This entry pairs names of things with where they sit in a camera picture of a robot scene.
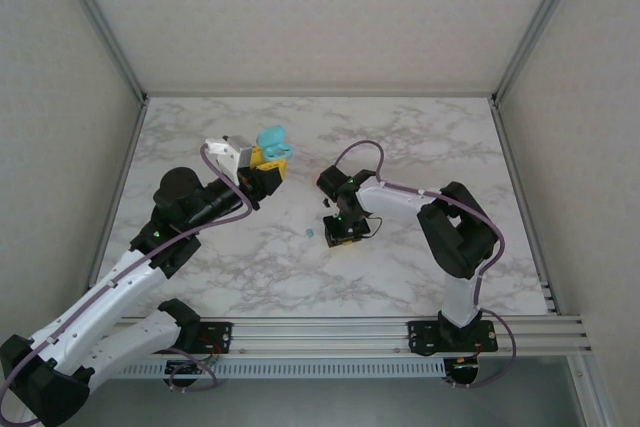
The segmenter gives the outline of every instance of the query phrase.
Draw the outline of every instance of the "black wire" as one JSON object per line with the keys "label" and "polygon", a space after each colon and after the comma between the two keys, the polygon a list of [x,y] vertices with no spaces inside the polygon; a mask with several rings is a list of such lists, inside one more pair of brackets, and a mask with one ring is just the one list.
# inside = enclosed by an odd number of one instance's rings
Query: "black wire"
{"label": "black wire", "polygon": [[374,235],[376,235],[378,233],[378,231],[380,230],[380,228],[382,227],[382,217],[369,217],[370,219],[376,219],[379,220],[380,223],[378,224],[378,228],[376,229],[376,231],[371,234],[371,235],[363,235],[362,238],[363,239],[370,239],[371,237],[373,237]]}

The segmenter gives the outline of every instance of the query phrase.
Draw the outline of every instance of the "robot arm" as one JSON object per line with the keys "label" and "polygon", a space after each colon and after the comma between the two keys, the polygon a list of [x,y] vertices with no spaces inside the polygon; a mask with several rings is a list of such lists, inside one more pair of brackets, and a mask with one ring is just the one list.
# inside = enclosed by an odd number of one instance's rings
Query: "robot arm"
{"label": "robot arm", "polygon": [[[261,148],[241,137],[208,140],[201,152],[215,155],[224,180],[203,186],[186,167],[167,172],[153,196],[156,206],[151,220],[111,271],[30,339],[14,335],[0,346],[6,376],[32,356],[10,388],[47,427],[68,420],[92,391],[136,359],[171,346],[188,348],[197,336],[200,317],[177,299],[163,302],[157,312],[124,331],[105,335],[128,308],[193,256],[200,247],[199,227],[241,207],[243,200],[237,192],[257,210],[286,173],[286,158],[265,161]],[[170,241],[171,245],[152,254]],[[69,321],[72,323],[59,332]]]}
{"label": "robot arm", "polygon": [[[476,269],[491,257],[498,240],[491,228],[454,205],[422,195],[423,191],[398,190],[378,182],[370,170],[349,177],[331,166],[317,185],[339,208],[338,216],[323,219],[330,247],[367,238],[366,219],[371,215],[417,220],[446,273],[445,300],[438,315],[442,337],[452,347],[466,340],[481,318],[475,304]],[[451,182],[441,192],[486,217],[464,185]]]}

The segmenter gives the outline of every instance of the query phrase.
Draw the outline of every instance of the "small blue piece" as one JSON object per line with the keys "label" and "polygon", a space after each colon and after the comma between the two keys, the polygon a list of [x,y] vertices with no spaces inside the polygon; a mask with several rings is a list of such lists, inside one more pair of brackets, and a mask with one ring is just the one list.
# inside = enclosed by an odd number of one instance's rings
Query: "small blue piece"
{"label": "small blue piece", "polygon": [[290,159],[293,147],[283,142],[287,131],[281,125],[275,125],[263,130],[258,135],[256,143],[262,147],[262,157],[267,162],[272,160]]}

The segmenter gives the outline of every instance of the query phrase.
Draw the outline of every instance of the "marble tabletop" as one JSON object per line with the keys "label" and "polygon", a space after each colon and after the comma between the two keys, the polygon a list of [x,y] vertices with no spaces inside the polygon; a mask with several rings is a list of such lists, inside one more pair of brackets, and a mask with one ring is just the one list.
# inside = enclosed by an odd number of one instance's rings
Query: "marble tabletop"
{"label": "marble tabletop", "polygon": [[[203,317],[435,315],[444,273],[417,222],[385,219],[373,239],[326,245],[322,217],[331,210],[312,178],[366,138],[385,149],[383,178],[430,189],[462,182],[503,230],[506,253],[486,275],[483,306],[502,314],[547,312],[485,99],[153,98],[101,274],[148,221],[165,172],[188,166],[206,184],[214,177],[198,154],[205,138],[253,141],[275,124],[286,127],[295,150],[284,184],[247,219],[200,234],[196,255],[128,316],[146,316],[173,297]],[[358,147],[341,169],[374,168],[377,155]]]}

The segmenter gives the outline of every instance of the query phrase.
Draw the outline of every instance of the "blue object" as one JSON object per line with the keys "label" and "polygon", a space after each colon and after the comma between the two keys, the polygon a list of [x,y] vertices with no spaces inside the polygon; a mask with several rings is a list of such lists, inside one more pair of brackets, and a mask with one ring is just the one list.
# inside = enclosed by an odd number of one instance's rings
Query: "blue object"
{"label": "blue object", "polygon": [[258,135],[256,143],[262,148],[264,160],[290,159],[293,156],[293,147],[283,142],[287,131],[281,125],[276,125],[263,130]]}

